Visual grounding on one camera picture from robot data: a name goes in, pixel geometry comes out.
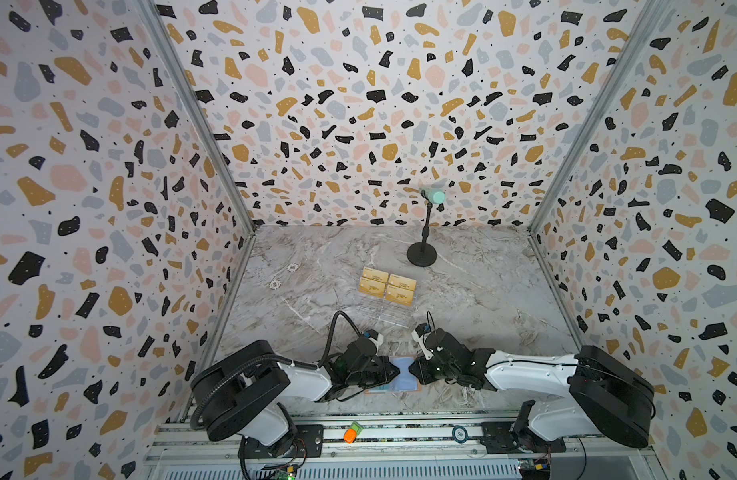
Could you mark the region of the pink leather card holder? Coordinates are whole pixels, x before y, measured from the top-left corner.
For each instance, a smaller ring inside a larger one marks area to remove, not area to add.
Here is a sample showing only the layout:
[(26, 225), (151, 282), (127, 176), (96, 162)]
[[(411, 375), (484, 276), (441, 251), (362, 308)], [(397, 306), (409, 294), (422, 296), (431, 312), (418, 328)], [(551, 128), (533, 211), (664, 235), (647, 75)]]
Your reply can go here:
[(418, 392), (421, 389), (418, 379), (413, 376), (409, 368), (414, 362), (413, 357), (392, 357), (390, 363), (399, 369), (399, 375), (392, 382), (371, 388), (366, 391), (367, 394), (384, 394), (384, 393), (406, 393)]

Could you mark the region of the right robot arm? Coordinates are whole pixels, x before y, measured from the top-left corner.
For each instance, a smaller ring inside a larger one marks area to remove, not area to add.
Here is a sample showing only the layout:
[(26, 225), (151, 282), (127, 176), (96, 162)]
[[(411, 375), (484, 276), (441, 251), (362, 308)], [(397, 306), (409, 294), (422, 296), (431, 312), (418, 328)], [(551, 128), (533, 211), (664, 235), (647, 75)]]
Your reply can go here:
[(599, 347), (548, 357), (471, 350), (427, 324), (418, 325), (412, 338), (421, 354), (409, 371), (422, 385), (442, 380), (474, 390), (547, 395), (545, 401), (522, 403), (507, 430), (508, 448), (548, 453), (563, 438), (584, 435), (635, 449), (648, 446), (654, 388)]

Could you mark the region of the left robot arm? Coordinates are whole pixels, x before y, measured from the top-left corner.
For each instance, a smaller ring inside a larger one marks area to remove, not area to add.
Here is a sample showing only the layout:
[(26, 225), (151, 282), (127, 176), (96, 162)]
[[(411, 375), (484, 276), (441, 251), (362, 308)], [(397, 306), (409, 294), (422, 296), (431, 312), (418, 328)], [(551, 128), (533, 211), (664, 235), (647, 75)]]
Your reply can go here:
[(296, 426), (284, 399), (344, 401), (344, 392), (390, 384), (400, 369), (378, 353), (382, 336), (370, 330), (346, 350), (326, 348), (316, 363), (294, 361), (258, 340), (200, 372), (190, 387), (196, 402), (190, 428), (212, 442), (240, 434), (264, 447), (286, 448)]

